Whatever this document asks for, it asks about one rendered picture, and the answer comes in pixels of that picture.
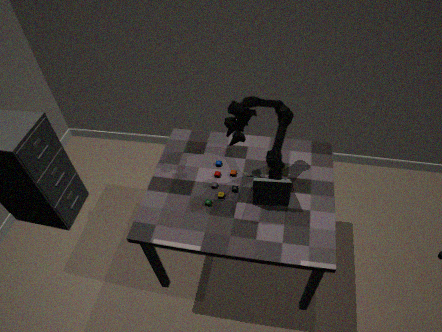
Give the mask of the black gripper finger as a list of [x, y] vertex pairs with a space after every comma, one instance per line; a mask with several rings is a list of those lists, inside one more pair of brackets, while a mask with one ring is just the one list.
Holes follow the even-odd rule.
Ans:
[[228, 137], [228, 136], [231, 135], [234, 131], [235, 131], [234, 128], [228, 128], [228, 131], [227, 131], [226, 136]]
[[[233, 134], [232, 134], [232, 136], [233, 136]], [[238, 142], [240, 142], [239, 140], [236, 140], [236, 139], [234, 139], [234, 136], [233, 136], [233, 138], [232, 138], [232, 140], [231, 140], [231, 142], [230, 142], [230, 146], [232, 146], [232, 145], [234, 145], [234, 144], [236, 144], [236, 143], [238, 143]]]

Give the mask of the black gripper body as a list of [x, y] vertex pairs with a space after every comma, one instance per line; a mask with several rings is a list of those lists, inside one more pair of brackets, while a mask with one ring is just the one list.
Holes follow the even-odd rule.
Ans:
[[244, 128], [246, 125], [248, 125], [248, 122], [242, 120], [239, 116], [237, 116], [236, 119], [237, 119], [237, 120], [239, 119], [239, 126], [238, 126], [237, 129], [234, 128], [234, 129], [236, 130], [236, 132], [234, 132], [234, 134], [233, 134], [234, 139], [239, 140], [239, 141], [241, 141], [241, 142], [244, 142], [244, 141], [246, 140], [245, 135], [244, 135], [243, 133], [241, 133], [240, 131], [242, 131], [242, 132], [244, 131], [243, 128]]

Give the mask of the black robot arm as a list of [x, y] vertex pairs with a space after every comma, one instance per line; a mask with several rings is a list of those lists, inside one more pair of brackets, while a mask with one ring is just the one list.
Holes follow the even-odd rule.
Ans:
[[246, 122], [248, 122], [253, 115], [257, 116], [256, 109], [245, 107], [271, 107], [275, 109], [275, 113], [278, 116], [278, 131], [272, 150], [267, 152], [266, 161], [270, 168], [269, 179], [283, 179], [282, 169], [285, 169], [286, 165], [282, 161], [281, 150], [286, 128], [292, 122], [294, 116], [293, 112], [280, 100], [263, 100], [254, 96], [246, 97], [242, 103], [232, 101], [228, 106], [228, 113], [235, 115], [235, 117], [225, 118], [224, 124], [227, 128], [238, 128], [239, 119], [236, 119], [237, 116]]

